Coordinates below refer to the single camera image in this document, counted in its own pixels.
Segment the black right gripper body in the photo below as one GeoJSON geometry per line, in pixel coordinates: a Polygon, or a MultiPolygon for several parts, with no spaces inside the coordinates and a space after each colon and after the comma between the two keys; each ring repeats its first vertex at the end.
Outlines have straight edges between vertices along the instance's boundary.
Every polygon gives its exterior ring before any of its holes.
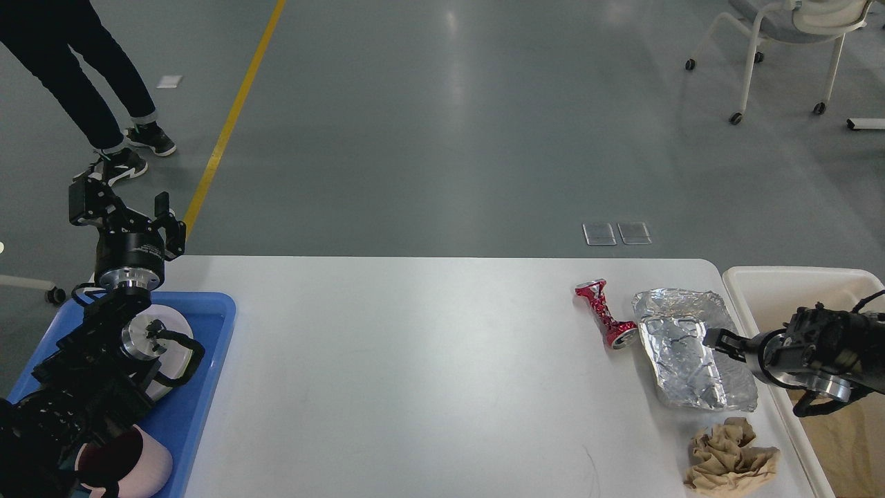
{"type": "Polygon", "coordinates": [[[793,347],[794,340],[786,331],[759,333],[746,343],[745,363],[752,375],[766,385],[795,385],[796,376],[791,373],[771,371],[775,356],[781,348],[793,347]]]}

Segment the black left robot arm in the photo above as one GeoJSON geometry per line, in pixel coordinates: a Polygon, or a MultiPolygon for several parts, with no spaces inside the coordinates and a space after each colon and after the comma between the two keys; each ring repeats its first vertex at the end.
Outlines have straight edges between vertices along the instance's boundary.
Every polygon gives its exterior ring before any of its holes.
{"type": "Polygon", "coordinates": [[[80,445],[106,445],[132,429],[155,405],[149,385],[186,385],[205,356],[196,338],[159,319],[137,320],[164,284],[165,262],[185,252],[187,226],[168,193],[155,196],[149,217],[85,173],[70,185],[69,219],[99,234],[94,280],[82,284],[92,302],[80,302],[82,323],[32,370],[38,389],[16,403],[2,400],[3,497],[68,497],[80,483],[117,497],[107,473],[64,463],[80,445]]]}

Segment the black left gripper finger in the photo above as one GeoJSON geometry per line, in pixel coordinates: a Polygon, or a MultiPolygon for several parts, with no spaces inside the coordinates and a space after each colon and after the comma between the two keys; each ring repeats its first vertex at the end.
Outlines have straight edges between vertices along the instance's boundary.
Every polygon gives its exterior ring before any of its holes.
{"type": "Polygon", "coordinates": [[[152,259],[173,261],[185,252],[187,225],[178,221],[169,205],[169,193],[154,198],[154,217],[143,221],[142,254],[152,259]]]}
{"type": "Polygon", "coordinates": [[[103,180],[83,173],[68,187],[68,220],[91,226],[101,235],[136,232],[135,215],[103,180]]]}

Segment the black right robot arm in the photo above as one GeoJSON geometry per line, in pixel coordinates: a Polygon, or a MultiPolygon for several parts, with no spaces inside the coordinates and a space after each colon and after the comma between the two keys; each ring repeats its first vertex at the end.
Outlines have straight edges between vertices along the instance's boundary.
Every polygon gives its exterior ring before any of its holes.
{"type": "Polygon", "coordinates": [[[826,309],[821,302],[798,308],[783,328],[753,338],[709,329],[702,343],[746,363],[765,384],[803,391],[792,409],[795,416],[831,415],[883,393],[883,314],[863,312],[883,293],[864,297],[850,311],[826,309]]]}

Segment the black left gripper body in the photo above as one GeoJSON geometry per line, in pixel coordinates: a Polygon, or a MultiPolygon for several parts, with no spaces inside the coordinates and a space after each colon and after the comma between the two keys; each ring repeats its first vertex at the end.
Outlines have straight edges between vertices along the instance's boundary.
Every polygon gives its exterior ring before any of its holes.
{"type": "Polygon", "coordinates": [[[95,283],[105,290],[123,286],[157,289],[165,282],[163,246],[156,231],[100,231],[95,283]]]}

